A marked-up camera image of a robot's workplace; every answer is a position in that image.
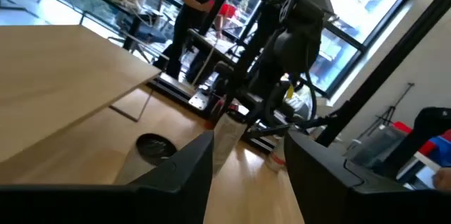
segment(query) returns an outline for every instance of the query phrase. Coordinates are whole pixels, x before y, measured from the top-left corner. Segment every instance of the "yellow label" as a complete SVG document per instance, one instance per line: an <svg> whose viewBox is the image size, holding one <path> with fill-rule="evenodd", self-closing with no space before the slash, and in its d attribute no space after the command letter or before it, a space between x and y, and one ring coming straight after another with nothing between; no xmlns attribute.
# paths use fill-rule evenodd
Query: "yellow label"
<svg viewBox="0 0 451 224"><path fill-rule="evenodd" d="M288 92L287 92L287 98L288 99L293 98L294 93L295 93L295 88L293 87L293 85L290 85L290 88L288 89Z"/></svg>

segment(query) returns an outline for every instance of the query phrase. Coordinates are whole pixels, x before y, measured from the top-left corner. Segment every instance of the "black cable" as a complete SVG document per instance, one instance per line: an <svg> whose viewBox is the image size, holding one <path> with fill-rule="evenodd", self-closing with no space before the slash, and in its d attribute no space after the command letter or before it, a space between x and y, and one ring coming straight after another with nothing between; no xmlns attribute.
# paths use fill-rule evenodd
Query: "black cable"
<svg viewBox="0 0 451 224"><path fill-rule="evenodd" d="M361 179L360 178L360 176L359 175L357 175L356 173L354 173L352 170L350 170L348 167L347 167L347 159L345 159L345 162L343 162L343 168L345 169L345 170L347 170L347 171L349 171L351 174L353 174L356 178L358 178L359 180L360 180L360 182L359 182L359 184L358 185L355 185L355 187L357 187L357 186L360 186L360 185L363 185L364 184L364 180L363 179Z"/></svg>
<svg viewBox="0 0 451 224"><path fill-rule="evenodd" d="M307 44L307 54L305 56L305 77L307 78L307 86L310 89L310 95L311 95L311 115L309 120L315 119L316 116L316 93L315 93L315 86L313 85L313 82L310 78L310 65L309 65L309 43Z"/></svg>

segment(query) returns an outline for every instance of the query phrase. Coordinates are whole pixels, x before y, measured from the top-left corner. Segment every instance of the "wooden floor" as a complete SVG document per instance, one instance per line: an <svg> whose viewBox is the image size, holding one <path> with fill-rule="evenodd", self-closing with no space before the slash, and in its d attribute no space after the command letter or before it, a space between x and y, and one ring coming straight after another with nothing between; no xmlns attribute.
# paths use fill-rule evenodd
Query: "wooden floor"
<svg viewBox="0 0 451 224"><path fill-rule="evenodd" d="M116 106L138 114L145 97L145 92L137 90ZM139 135L157 133L181 148L204 131L203 124L202 119L154 94L139 123L105 109L0 163L0 183L111 184ZM212 182L204 223L303 220L288 174L269 170L264 156L240 142Z"/></svg>

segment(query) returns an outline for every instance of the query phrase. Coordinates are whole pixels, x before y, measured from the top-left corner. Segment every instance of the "black pole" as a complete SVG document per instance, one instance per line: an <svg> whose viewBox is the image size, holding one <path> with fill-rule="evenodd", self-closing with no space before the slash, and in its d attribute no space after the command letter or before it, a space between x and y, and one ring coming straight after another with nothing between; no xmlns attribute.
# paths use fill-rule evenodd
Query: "black pole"
<svg viewBox="0 0 451 224"><path fill-rule="evenodd" d="M406 91L404 91L404 93L401 95L401 97L397 100L396 104L394 105L394 107L396 108L401 101L404 99L404 97L406 97L407 93L409 93L410 89L413 88L415 86L415 83L407 83L409 86L407 87Z"/></svg>
<svg viewBox="0 0 451 224"><path fill-rule="evenodd" d="M360 111L366 102L376 93L379 87L390 77L396 68L428 34L437 22L449 11L451 0L434 0L409 29L406 35L393 47L381 64L370 74L364 84L355 92L349 101L341 107L340 118L334 120L316 140L328 147L351 119Z"/></svg>
<svg viewBox="0 0 451 224"><path fill-rule="evenodd" d="M211 26L213 24L214 19L218 15L223 3L225 0L215 0L213 8L210 10L210 13L206 16L204 23L202 23L202 26L199 29L199 34L205 35Z"/></svg>

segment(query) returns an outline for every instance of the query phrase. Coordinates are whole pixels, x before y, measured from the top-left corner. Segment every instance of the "man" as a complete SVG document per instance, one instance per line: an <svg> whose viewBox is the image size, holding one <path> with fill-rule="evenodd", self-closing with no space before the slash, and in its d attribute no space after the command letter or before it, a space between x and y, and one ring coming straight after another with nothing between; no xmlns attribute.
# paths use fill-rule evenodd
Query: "man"
<svg viewBox="0 0 451 224"><path fill-rule="evenodd" d="M173 43L170 45L163 54L169 57L169 62L166 67L166 73L171 77L178 79L178 74L180 72L180 57L182 56L183 49L188 38L188 29L190 28L200 28L211 10L213 5L210 1L214 0L182 0L183 6L180 10L174 25L174 37ZM217 36L220 37L222 29L222 17L217 17L216 19L216 29L218 30ZM166 61L164 58L160 57L158 61L154 64L160 69L164 69Z"/></svg>

